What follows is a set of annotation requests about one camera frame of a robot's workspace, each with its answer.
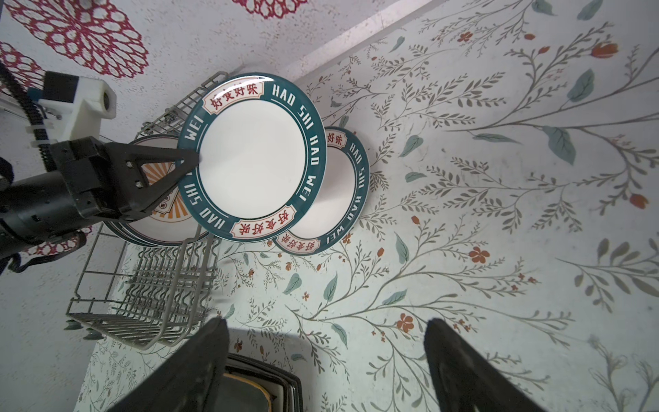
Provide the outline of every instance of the plate center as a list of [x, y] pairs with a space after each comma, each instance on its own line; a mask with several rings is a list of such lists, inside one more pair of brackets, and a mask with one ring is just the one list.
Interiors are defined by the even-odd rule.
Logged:
[[291, 229], [302, 239], [315, 239], [337, 225], [350, 207], [355, 192], [355, 169], [348, 155], [328, 147], [323, 184], [309, 211]]
[[275, 103], [246, 100], [220, 113], [199, 150], [210, 200], [229, 215], [255, 219], [279, 210], [304, 173], [304, 137]]

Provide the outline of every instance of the black cable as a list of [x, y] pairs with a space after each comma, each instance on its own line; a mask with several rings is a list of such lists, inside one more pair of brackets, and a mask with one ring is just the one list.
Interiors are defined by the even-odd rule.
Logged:
[[[2, 62], [0, 62], [0, 80], [9, 89], [9, 92], [14, 99], [20, 104], [33, 126], [43, 125], [43, 117], [37, 110], [34, 102], [28, 97], [28, 94], [23, 89], [23, 86], [18, 83], [11, 71], [9, 71]], [[37, 141], [48, 140], [48, 134], [45, 129], [34, 129], [34, 137]], [[53, 161], [53, 156], [50, 154], [50, 145], [48, 143], [39, 145], [39, 153], [41, 154], [43, 166], [46, 171], [57, 170], [57, 166]]]

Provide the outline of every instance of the rack wire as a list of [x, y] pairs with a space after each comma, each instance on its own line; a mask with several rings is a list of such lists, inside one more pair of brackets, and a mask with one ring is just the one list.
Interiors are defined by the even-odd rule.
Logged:
[[[135, 138], [155, 133], [179, 134], [197, 102], [228, 77], [227, 72], [215, 73], [181, 101], [165, 110], [155, 121], [144, 123]], [[113, 286], [117, 285], [116, 277], [125, 276], [119, 268], [126, 255], [126, 241], [113, 272], [88, 269], [100, 239], [119, 239], [103, 229], [104, 226], [94, 239], [73, 292], [74, 297], [69, 302], [67, 316], [91, 331], [100, 332], [137, 349], [148, 349], [156, 342], [167, 346], [177, 345], [195, 325], [203, 322], [206, 312], [203, 302], [208, 298], [213, 278], [219, 271], [217, 248], [221, 239], [208, 235], [204, 241], [197, 242], [201, 230], [199, 227], [196, 236], [187, 239], [179, 247], [142, 247], [138, 251], [136, 268], [127, 281], [129, 286], [123, 298], [118, 298], [111, 297], [110, 293]], [[111, 276], [102, 298], [84, 299], [80, 296], [82, 280], [90, 274]], [[80, 303], [88, 303], [86, 310], [73, 311], [73, 306], [77, 307], [76, 304]]]

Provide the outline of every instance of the metal wire rack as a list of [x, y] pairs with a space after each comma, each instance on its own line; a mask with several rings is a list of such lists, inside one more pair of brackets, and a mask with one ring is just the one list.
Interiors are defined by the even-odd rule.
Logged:
[[[136, 138], [154, 133], [179, 134], [183, 123], [206, 93], [229, 77], [219, 71], [189, 93], [153, 122], [144, 123]], [[126, 255], [127, 242], [117, 258], [113, 272], [89, 270], [89, 263], [100, 239], [118, 238], [104, 231], [104, 226], [94, 239], [92, 250], [80, 273], [80, 278], [69, 302], [67, 316], [90, 331], [88, 339], [100, 339], [102, 335], [115, 338], [137, 349], [148, 349], [155, 342], [174, 346], [185, 339], [192, 328], [203, 321], [206, 311], [204, 300], [210, 294], [212, 280], [217, 274], [221, 239], [211, 235], [198, 242], [200, 228], [194, 238], [187, 239], [175, 248], [147, 248], [138, 252], [138, 263], [128, 280], [123, 298], [112, 299], [110, 293], [116, 286], [118, 272]], [[107, 291], [102, 298], [84, 299], [79, 294], [85, 276], [111, 276]], [[77, 304], [87, 304], [84, 311], [73, 311]], [[68, 329], [80, 329], [71, 325]]]

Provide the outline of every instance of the plate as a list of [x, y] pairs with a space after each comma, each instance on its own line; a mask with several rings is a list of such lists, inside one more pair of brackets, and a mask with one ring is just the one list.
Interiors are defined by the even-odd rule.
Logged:
[[[176, 148], [178, 136], [168, 134], [153, 134], [134, 140], [131, 144], [139, 146], [152, 146], [160, 148]], [[142, 165], [142, 170], [149, 181], [153, 184], [167, 175], [175, 164], [147, 163]], [[124, 240], [137, 245], [149, 247], [174, 247], [181, 246], [185, 239], [196, 235], [198, 223], [183, 203], [179, 188], [165, 197], [162, 202], [147, 218], [132, 223], [110, 222], [108, 228]], [[199, 239], [208, 235], [202, 230]]]
[[288, 253], [307, 255], [330, 248], [350, 231], [366, 203], [370, 168], [357, 136], [339, 127], [325, 129], [328, 165], [323, 187], [300, 222], [275, 243]]
[[302, 90], [271, 74], [213, 88], [188, 116], [178, 147], [200, 156], [179, 182], [185, 205], [210, 233], [234, 242], [271, 239], [295, 225], [325, 175], [320, 115]]

